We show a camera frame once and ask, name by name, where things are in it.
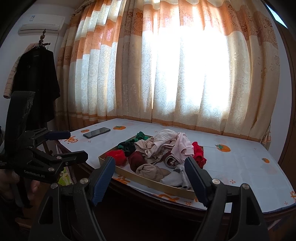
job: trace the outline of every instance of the smartphone screen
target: smartphone screen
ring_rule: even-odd
[[[98,136],[100,134],[106,133],[108,131],[110,131],[109,128],[102,127],[100,129],[97,129],[97,130],[94,130],[94,131],[90,131],[88,133],[85,133],[85,134],[83,134],[83,136],[85,136],[86,138],[92,138],[92,137]]]

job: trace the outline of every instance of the table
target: table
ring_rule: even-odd
[[[115,126],[126,128],[113,130]],[[111,131],[92,139],[83,137],[83,133],[101,127],[110,128]],[[219,178],[225,184],[235,186],[240,186],[242,183],[250,184],[267,221],[280,219],[293,211],[296,197],[291,184],[277,162],[258,142],[117,118],[76,130],[71,133],[71,138],[60,140],[59,147],[63,152],[85,150],[89,158],[81,167],[90,173],[93,168],[100,167],[98,156],[117,146],[118,143],[129,139],[139,131],[154,136],[166,128],[175,132],[184,132],[190,141],[197,141],[204,147],[204,155],[207,158],[204,169],[212,178]],[[231,151],[221,151],[219,149],[221,146],[227,146]],[[204,216],[206,208],[199,202],[189,200],[191,202],[189,203],[182,198],[171,202],[167,200],[170,198],[168,196],[156,197],[159,196],[156,190],[132,181],[125,184],[114,179],[110,183],[119,193],[132,195],[147,205],[160,207],[168,212],[174,210],[177,216],[191,220],[200,220]],[[229,218],[230,211],[231,204],[227,204],[225,219]]]

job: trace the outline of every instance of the dark green cloth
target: dark green cloth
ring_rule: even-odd
[[[117,149],[119,150],[123,150],[125,156],[130,156],[135,150],[136,147],[134,145],[135,142],[139,141],[139,140],[147,140],[149,137],[145,136],[145,134],[143,132],[139,132],[135,138],[127,140],[127,141],[123,141],[120,142],[117,146]]]

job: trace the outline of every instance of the bright sunlit window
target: bright sunlit window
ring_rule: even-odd
[[[273,11],[268,5],[266,5],[266,6],[271,11],[271,13],[274,16],[274,18],[276,19],[276,21],[278,21],[280,24],[284,25],[287,28],[287,26],[284,24],[284,22],[281,20],[281,18],[278,16],[278,14],[275,11]]]

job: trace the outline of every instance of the coat rack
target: coat rack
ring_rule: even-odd
[[[45,33],[46,33],[46,29],[43,30],[42,35],[40,36],[38,47],[50,45],[50,43],[43,43],[43,39],[45,38]]]

